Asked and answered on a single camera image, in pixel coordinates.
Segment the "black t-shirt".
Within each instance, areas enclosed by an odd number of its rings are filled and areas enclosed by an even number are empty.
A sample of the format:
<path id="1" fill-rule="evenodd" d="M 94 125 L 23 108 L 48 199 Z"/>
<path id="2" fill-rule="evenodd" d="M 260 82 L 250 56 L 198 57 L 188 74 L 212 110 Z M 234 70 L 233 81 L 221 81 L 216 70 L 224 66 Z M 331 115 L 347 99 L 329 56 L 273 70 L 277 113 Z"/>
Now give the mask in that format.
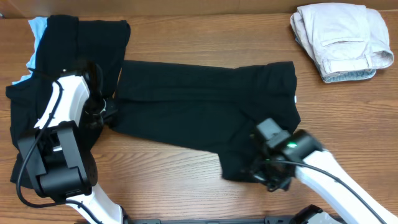
<path id="1" fill-rule="evenodd" d="M 112 130 L 213 152 L 224 179 L 250 182 L 258 155 L 251 132 L 267 118 L 296 130 L 296 86 L 292 62 L 221 68 L 125 61 Z"/>

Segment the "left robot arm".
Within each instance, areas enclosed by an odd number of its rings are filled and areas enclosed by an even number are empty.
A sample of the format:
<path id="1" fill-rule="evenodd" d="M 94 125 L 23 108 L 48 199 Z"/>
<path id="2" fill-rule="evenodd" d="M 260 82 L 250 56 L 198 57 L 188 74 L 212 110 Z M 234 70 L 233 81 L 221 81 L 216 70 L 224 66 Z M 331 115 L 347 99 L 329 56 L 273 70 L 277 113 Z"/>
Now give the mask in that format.
<path id="1" fill-rule="evenodd" d="M 88 223 L 128 223 L 122 206 L 99 185 L 88 139 L 79 129 L 100 130 L 117 112 L 102 96 L 102 69 L 83 61 L 51 81 L 52 95 L 42 117 L 17 142 L 23 158 L 20 171 L 27 172 L 39 197 L 52 199 L 42 208 L 68 205 Z"/>

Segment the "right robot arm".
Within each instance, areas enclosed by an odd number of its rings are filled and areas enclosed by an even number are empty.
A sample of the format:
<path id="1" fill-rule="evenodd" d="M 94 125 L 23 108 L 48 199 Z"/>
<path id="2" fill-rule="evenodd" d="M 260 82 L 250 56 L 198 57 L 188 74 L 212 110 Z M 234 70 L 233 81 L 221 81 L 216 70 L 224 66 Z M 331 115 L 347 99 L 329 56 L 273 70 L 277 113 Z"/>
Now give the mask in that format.
<path id="1" fill-rule="evenodd" d="M 288 190 L 296 178 L 337 213 L 310 205 L 291 223 L 397 223 L 397 216 L 374 200 L 339 165 L 333 154 L 304 130 L 290 134 L 273 119 L 259 123 L 252 135 L 259 156 L 249 173 L 270 192 Z"/>

